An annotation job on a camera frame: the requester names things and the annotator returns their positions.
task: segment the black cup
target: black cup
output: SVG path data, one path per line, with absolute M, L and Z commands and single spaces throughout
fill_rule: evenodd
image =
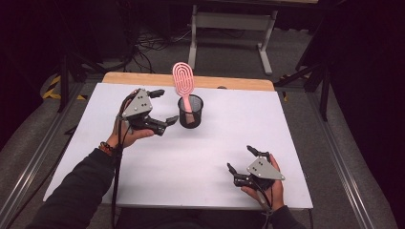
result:
M 182 125 L 182 127 L 187 128 L 187 129 L 194 129 L 202 123 L 203 100 L 194 94 L 191 94 L 188 97 L 188 99 L 190 101 L 192 113 L 188 113 L 184 109 L 184 102 L 183 102 L 182 98 L 180 98 L 179 102 L 178 102 L 178 106 L 179 106 L 179 110 L 180 110 L 179 120 L 180 120 L 180 124 Z M 187 123 L 186 118 L 188 115 L 192 115 L 193 118 L 191 118 L 191 119 L 194 119 L 193 122 Z

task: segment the pink hairbrush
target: pink hairbrush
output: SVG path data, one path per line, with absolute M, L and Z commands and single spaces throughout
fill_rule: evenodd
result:
M 194 122 L 194 116 L 188 97 L 194 90 L 193 70 L 188 64 L 179 62 L 173 66 L 172 73 L 175 80 L 176 92 L 182 97 L 184 103 L 186 123 L 192 123 Z

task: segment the white table surface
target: white table surface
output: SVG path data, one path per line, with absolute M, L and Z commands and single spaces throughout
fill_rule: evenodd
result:
M 178 115 L 179 96 L 173 87 L 99 83 L 44 196 L 44 200 L 88 155 L 107 139 L 122 100 L 136 88 L 164 89 L 151 99 L 150 115 L 164 121 Z M 284 184 L 285 204 L 290 208 L 312 208 L 304 174 L 295 151 L 280 99 L 275 92 L 196 88 L 203 99 L 202 124 L 184 129 L 179 121 L 124 150 L 117 205 L 173 208 L 260 209 L 233 184 L 229 162 L 239 173 L 255 156 L 251 145 L 269 151 L 277 159 Z M 111 203 L 112 187 L 103 198 Z

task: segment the wooden tabletop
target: wooden tabletop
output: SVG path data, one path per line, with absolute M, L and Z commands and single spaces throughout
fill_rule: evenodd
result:
M 152 73 L 106 73 L 103 83 L 136 84 L 153 86 L 174 86 L 171 74 Z M 233 90 L 270 91 L 274 92 L 273 83 L 264 79 L 245 79 L 229 77 L 211 77 L 194 75 L 194 86 L 197 88 L 226 87 Z

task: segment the hand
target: hand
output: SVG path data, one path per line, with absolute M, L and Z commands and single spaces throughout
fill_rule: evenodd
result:
M 277 161 L 273 155 L 270 155 L 270 162 L 276 170 L 280 171 L 280 167 L 278 166 Z M 255 190 L 246 186 L 242 187 L 241 190 L 250 195 L 252 198 L 259 201 L 259 203 L 261 203 L 259 196 Z M 278 179 L 274 181 L 272 187 L 265 190 L 265 194 L 270 203 L 272 204 L 273 211 L 277 211 L 279 208 L 284 206 L 283 191 L 284 191 L 283 183 L 281 182 L 281 180 Z
M 127 101 L 125 104 L 125 108 L 131 103 L 131 100 Z M 132 133 L 128 132 L 128 127 L 126 126 L 124 121 L 119 121 L 116 118 L 116 121 L 114 122 L 114 129 L 113 132 L 111 133 L 110 137 L 107 139 L 107 144 L 109 144 L 111 147 L 115 148 L 118 145 L 118 125 L 121 125 L 121 140 L 122 142 L 122 147 L 126 148 L 132 144 L 138 139 L 145 138 L 148 136 L 152 136 L 155 133 L 152 130 L 139 130 L 139 131 L 133 131 Z

